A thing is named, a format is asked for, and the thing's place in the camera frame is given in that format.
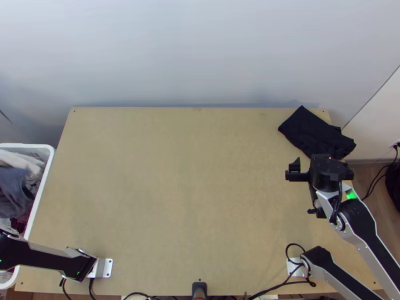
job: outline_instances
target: black garment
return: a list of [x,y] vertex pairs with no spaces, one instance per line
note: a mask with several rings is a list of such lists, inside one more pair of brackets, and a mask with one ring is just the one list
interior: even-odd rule
[[400,212],[400,162],[391,164],[385,173],[384,183],[387,193]]
[[354,140],[341,133],[340,127],[321,120],[300,106],[278,130],[309,158],[312,154],[329,153],[341,160],[356,147]]

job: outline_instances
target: table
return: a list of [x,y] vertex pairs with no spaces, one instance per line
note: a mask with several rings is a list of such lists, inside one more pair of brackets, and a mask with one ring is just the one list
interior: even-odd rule
[[[68,116],[30,240],[114,259],[98,295],[254,294],[287,277],[285,247],[320,245],[370,288],[378,283],[308,186],[285,181],[309,159],[278,132],[292,108],[76,107]],[[312,109],[330,121],[326,110]],[[18,291],[60,293],[55,271],[22,267]],[[329,293],[325,282],[279,294]],[[88,282],[67,282],[87,294]]]

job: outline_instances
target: white plastic basket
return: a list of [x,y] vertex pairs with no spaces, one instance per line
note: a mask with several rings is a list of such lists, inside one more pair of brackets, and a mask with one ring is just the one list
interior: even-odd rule
[[[43,171],[43,177],[41,178],[36,197],[34,198],[32,210],[30,211],[29,219],[26,224],[26,229],[23,234],[23,237],[28,240],[31,234],[32,225],[35,220],[36,211],[38,210],[39,202],[41,201],[43,188],[45,186],[47,176],[49,174],[49,169],[52,165],[56,150],[50,145],[23,143],[0,143],[0,149],[28,155],[46,163]],[[14,268],[14,272],[12,273],[12,276],[10,278],[1,278],[0,276],[0,290],[6,290],[12,287],[17,280],[17,275],[19,271],[20,266],[18,265]]]

